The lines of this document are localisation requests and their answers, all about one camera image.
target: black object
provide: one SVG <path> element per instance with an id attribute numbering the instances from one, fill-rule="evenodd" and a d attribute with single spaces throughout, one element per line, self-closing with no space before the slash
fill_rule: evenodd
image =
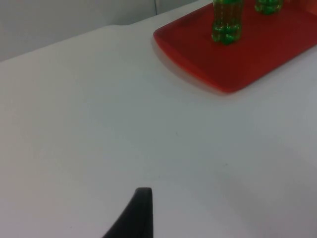
<path id="1" fill-rule="evenodd" d="M 153 238 L 152 189 L 138 188 L 121 216 L 103 238 Z"/>

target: white table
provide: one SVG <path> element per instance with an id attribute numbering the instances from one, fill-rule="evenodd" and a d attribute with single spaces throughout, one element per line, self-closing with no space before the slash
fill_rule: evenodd
<path id="1" fill-rule="evenodd" d="M 156 47 L 206 4 L 0 63 L 0 233 L 99 238 L 134 189 L 155 238 L 317 237 L 317 48 L 219 95 Z"/>

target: green bottle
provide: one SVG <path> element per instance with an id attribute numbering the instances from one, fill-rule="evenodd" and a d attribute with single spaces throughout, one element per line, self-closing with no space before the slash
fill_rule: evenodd
<path id="1" fill-rule="evenodd" d="M 269 15 L 279 12 L 283 6 L 283 0 L 256 0 L 256 11 Z"/>
<path id="2" fill-rule="evenodd" d="M 241 36 L 243 0 L 213 0 L 212 38 L 225 45 Z"/>

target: plastic tray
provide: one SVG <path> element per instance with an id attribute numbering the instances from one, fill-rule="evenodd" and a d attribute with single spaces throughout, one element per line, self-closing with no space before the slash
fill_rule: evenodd
<path id="1" fill-rule="evenodd" d="M 242 37 L 229 46 L 211 39 L 209 4 L 155 31 L 159 47 L 177 65 L 226 93 L 240 90 L 317 44 L 317 16 L 293 4 L 261 15 L 247 0 Z"/>

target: wall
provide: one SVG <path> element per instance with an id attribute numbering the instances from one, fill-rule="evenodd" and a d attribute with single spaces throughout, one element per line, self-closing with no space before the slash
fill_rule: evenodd
<path id="1" fill-rule="evenodd" d="M 196 0 L 155 0 L 158 14 L 189 4 Z"/>
<path id="2" fill-rule="evenodd" d="M 0 61 L 155 13 L 154 0 L 0 0 Z"/>

